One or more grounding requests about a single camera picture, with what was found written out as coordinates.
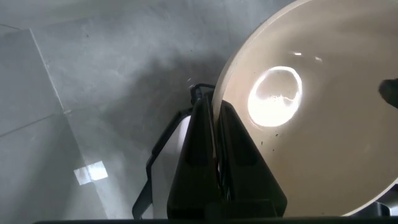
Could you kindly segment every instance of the black plastic part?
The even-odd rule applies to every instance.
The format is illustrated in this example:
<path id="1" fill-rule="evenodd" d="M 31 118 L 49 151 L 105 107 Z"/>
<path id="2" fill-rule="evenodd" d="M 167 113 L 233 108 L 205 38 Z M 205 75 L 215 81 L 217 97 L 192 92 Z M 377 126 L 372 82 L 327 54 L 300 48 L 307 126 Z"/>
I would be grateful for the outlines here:
<path id="1" fill-rule="evenodd" d="M 398 217 L 314 217 L 314 218 L 254 218 L 251 220 L 68 220 L 42 221 L 35 224 L 395 224 Z"/>
<path id="2" fill-rule="evenodd" d="M 352 217 L 389 217 L 390 209 L 380 202 L 373 202 L 366 208 L 352 215 Z"/>
<path id="3" fill-rule="evenodd" d="M 210 99 L 195 103 L 167 201 L 171 219 L 204 219 L 208 204 L 221 200 L 213 135 Z"/>
<path id="4" fill-rule="evenodd" d="M 196 84 L 194 87 L 191 88 L 191 104 L 195 105 L 195 103 L 202 99 L 205 94 L 204 92 L 202 92 L 202 90 L 200 89 L 201 87 L 206 87 L 206 88 L 210 88 L 212 90 L 214 90 L 216 87 L 214 85 L 209 85 L 209 84 L 204 84 L 204 83 L 199 83 Z"/>
<path id="5" fill-rule="evenodd" d="M 258 209 L 256 215 L 251 216 L 281 217 L 287 206 L 286 196 L 235 109 L 226 101 L 221 104 L 218 130 L 220 175 L 226 197 L 235 203 L 245 204 L 242 213 L 248 212 L 245 207 L 251 207 L 251 210 Z"/>
<path id="6" fill-rule="evenodd" d="M 135 219 L 141 219 L 142 214 L 152 203 L 152 181 L 147 180 L 144 188 L 141 190 L 136 202 L 132 206 L 132 216 Z"/>
<path id="7" fill-rule="evenodd" d="M 140 220 L 144 212 L 152 203 L 152 164 L 155 162 L 157 156 L 160 154 L 167 141 L 170 139 L 171 135 L 174 133 L 175 129 L 181 123 L 181 121 L 187 116 L 191 115 L 192 109 L 187 109 L 179 111 L 171 120 L 169 125 L 167 125 L 165 131 L 160 136 L 159 140 L 156 142 L 154 148 L 152 149 L 152 155 L 147 161 L 146 172 L 147 172 L 147 182 L 144 188 L 141 190 L 136 202 L 132 206 L 132 216 L 136 220 Z"/>
<path id="8" fill-rule="evenodd" d="M 383 80 L 379 86 L 379 93 L 388 104 L 398 109 L 398 78 Z"/>

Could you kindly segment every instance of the tile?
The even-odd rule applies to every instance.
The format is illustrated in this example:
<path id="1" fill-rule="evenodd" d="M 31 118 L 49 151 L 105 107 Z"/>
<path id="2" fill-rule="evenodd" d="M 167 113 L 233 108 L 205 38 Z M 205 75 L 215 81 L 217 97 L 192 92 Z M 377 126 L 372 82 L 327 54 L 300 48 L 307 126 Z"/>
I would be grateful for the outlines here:
<path id="1" fill-rule="evenodd" d="M 108 218 L 132 218 L 156 140 L 177 110 L 190 104 L 188 93 L 159 88 L 145 96 L 146 80 L 138 86 L 142 92 L 67 113 L 86 164 L 102 161 L 106 168 L 108 177 L 94 184 Z"/>
<path id="2" fill-rule="evenodd" d="M 266 19 L 294 0 L 234 0 L 225 1 L 231 45 L 236 50 Z"/>
<path id="3" fill-rule="evenodd" d="M 162 85 L 215 83 L 232 53 L 224 15 L 223 1 L 161 1 L 33 33 L 69 111 L 129 96 L 140 79 L 152 87 L 145 97 Z M 146 77 L 156 70 L 174 74 Z"/>
<path id="4" fill-rule="evenodd" d="M 95 185 L 75 177 L 85 163 L 64 115 L 0 137 L 0 149 L 0 223 L 106 218 Z"/>
<path id="5" fill-rule="evenodd" d="M 19 29 L 15 29 L 15 28 L 0 24 L 0 37 L 4 34 L 10 33 L 10 32 L 16 32 L 18 30 Z"/>
<path id="6" fill-rule="evenodd" d="M 61 107 L 29 30 L 0 37 L 0 135 Z"/>

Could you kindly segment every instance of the black metal bracket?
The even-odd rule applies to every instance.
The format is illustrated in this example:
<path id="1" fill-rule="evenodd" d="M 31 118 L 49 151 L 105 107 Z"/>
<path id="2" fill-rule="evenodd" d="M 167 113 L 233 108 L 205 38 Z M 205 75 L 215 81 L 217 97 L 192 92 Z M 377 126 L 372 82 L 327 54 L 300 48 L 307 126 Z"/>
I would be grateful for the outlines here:
<path id="1" fill-rule="evenodd" d="M 166 145 L 167 141 L 170 139 L 171 135 L 174 133 L 178 125 L 181 121 L 190 116 L 192 113 L 192 108 L 179 111 L 171 120 L 169 125 L 167 125 L 166 129 L 160 136 L 159 140 L 156 142 L 154 148 L 152 149 L 152 155 L 147 161 L 146 172 L 147 172 L 147 182 L 145 183 L 144 188 L 139 194 L 136 202 L 132 206 L 132 215 L 134 219 L 140 220 L 142 219 L 142 215 L 148 209 L 148 207 L 152 203 L 152 165 L 155 162 L 156 158 Z"/>

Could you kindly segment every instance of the concrete floor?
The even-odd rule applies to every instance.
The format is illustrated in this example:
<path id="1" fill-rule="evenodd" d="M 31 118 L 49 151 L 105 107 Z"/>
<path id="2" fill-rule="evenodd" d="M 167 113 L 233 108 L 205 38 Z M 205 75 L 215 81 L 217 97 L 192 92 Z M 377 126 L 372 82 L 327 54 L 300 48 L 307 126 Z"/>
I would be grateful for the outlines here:
<path id="1" fill-rule="evenodd" d="M 290 2 L 160 1 L 0 36 L 0 223 L 132 218 L 189 86 Z"/>

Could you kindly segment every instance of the white bowl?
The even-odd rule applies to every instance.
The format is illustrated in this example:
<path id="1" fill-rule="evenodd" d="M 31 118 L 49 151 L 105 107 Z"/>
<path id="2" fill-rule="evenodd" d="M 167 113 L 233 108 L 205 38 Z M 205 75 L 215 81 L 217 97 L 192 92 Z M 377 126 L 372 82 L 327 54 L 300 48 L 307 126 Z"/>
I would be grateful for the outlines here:
<path id="1" fill-rule="evenodd" d="M 285 217 L 350 215 L 398 178 L 398 3 L 298 0 L 226 64 L 221 100 L 242 119 L 288 200 Z"/>

